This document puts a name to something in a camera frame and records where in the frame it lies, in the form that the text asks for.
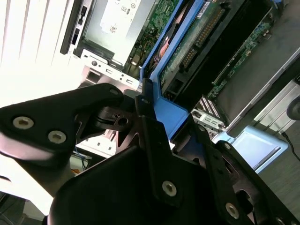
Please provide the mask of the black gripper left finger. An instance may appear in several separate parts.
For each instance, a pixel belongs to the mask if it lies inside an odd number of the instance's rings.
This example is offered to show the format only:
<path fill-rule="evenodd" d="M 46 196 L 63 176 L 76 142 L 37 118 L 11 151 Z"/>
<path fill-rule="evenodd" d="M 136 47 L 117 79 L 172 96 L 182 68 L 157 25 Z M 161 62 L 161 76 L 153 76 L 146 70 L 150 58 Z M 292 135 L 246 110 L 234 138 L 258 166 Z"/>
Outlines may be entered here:
<path fill-rule="evenodd" d="M 173 155 L 152 100 L 151 83 L 135 98 L 103 83 L 3 107 L 0 152 L 54 170 L 68 163 L 77 143 L 115 130 L 119 153 L 137 148 L 146 154 L 154 199 L 178 207 L 182 196 L 171 182 Z"/>

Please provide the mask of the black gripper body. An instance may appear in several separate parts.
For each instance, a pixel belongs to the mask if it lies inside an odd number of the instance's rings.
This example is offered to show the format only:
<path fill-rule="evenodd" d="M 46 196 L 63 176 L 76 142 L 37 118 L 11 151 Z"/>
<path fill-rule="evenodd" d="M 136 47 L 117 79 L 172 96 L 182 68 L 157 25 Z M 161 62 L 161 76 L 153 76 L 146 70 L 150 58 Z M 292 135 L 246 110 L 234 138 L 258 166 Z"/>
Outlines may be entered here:
<path fill-rule="evenodd" d="M 57 192 L 50 225 L 226 225 L 199 165 L 173 156 L 178 207 L 154 199 L 146 154 L 130 148 L 70 179 Z"/>

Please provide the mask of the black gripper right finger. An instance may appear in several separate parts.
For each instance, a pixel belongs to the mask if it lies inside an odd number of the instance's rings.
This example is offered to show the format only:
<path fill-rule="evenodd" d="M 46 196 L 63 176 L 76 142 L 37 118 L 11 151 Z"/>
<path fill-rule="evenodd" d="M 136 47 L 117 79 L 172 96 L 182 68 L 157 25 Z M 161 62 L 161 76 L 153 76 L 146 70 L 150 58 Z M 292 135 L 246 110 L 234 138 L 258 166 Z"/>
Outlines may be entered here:
<path fill-rule="evenodd" d="M 237 150 L 226 141 L 214 144 L 206 129 L 187 123 L 190 141 L 202 147 L 214 201 L 227 225 L 298 225 L 299 220 L 280 201 Z"/>

